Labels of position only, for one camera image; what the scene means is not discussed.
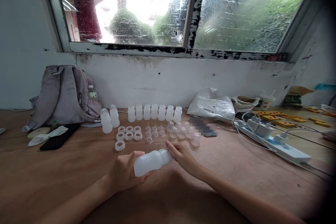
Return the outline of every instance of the white plastic bag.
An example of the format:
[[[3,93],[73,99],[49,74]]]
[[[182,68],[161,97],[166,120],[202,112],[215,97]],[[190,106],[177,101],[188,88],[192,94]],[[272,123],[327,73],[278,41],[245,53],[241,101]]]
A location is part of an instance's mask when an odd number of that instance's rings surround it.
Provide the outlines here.
[[[205,88],[196,93],[187,114],[199,117],[224,117],[232,119],[235,114],[232,101],[228,96],[219,97],[215,88]],[[231,123],[230,120],[218,118],[220,121]]]
[[[260,98],[256,97],[254,99],[245,96],[238,96],[231,98],[233,107],[237,111],[239,110],[251,110],[258,105]]]

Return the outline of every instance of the window frame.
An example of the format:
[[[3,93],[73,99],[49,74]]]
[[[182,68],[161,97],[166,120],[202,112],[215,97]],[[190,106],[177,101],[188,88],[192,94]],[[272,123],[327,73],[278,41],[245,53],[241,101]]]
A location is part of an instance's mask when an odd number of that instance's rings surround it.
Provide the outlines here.
[[[196,32],[201,19],[202,0],[188,1],[181,47],[72,42],[70,41],[65,13],[62,8],[62,0],[49,0],[49,2],[59,36],[59,47],[63,52],[293,63],[297,58],[293,58],[294,53],[291,48],[297,48],[300,43],[300,40],[296,38],[296,34],[302,32],[302,21],[307,19],[307,10],[313,0],[302,1],[280,41],[277,51],[269,53],[194,48]]]

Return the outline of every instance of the glass pane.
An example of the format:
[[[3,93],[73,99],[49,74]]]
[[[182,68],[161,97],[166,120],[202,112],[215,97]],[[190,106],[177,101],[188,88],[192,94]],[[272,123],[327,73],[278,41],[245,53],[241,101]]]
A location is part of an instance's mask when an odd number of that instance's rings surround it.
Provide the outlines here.
[[[195,48],[275,52],[302,0],[203,0]]]
[[[180,46],[188,0],[63,0],[70,40]]]

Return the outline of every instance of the water bottle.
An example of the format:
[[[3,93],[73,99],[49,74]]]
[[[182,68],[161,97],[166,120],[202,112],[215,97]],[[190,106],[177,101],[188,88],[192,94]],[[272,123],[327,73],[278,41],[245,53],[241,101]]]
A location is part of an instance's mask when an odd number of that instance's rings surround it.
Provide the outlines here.
[[[117,107],[115,105],[111,105],[110,107],[110,118],[111,118],[111,124],[113,128],[118,128],[120,125],[119,121],[119,114]]]
[[[110,114],[107,111],[106,108],[102,108],[100,111],[100,119],[101,119],[101,124],[103,126],[103,132],[105,134],[108,134],[112,131],[112,124],[111,124],[111,118],[110,118]]]
[[[157,115],[159,121],[163,121],[166,118],[166,106],[160,105],[159,114]]]
[[[134,174],[136,177],[141,177],[149,171],[160,169],[171,160],[173,160],[173,157],[167,148],[157,151],[153,150],[136,159],[134,163]]]
[[[180,123],[181,120],[182,120],[182,107],[176,107],[174,117],[173,117],[173,121],[176,122],[176,123],[177,122]]]
[[[142,115],[142,105],[138,104],[136,107],[137,108],[135,110],[135,118],[136,118],[136,120],[141,121],[142,117],[143,117],[143,115]]]
[[[151,106],[149,104],[146,104],[145,107],[143,108],[143,119],[144,120],[149,120],[151,118]]]
[[[173,114],[174,114],[174,107],[172,105],[169,105],[167,108],[166,121],[172,121]]]
[[[127,117],[128,121],[130,123],[134,122],[135,121],[135,109],[134,109],[134,106],[129,106],[127,113],[128,113],[128,117]]]
[[[150,117],[152,118],[152,119],[157,119],[158,118],[158,105],[156,104],[156,103],[154,103],[154,104],[152,104],[152,110],[151,110],[151,112],[150,112]]]

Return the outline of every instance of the black phone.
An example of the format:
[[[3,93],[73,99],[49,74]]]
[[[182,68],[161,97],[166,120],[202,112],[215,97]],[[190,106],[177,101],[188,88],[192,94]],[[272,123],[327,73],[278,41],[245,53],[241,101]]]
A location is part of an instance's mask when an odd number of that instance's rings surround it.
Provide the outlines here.
[[[50,138],[47,142],[44,143],[40,147],[41,151],[50,151],[59,149],[62,145],[72,136],[72,134],[78,129],[79,124],[67,124],[64,127],[68,128],[68,130],[60,136],[55,136]]]

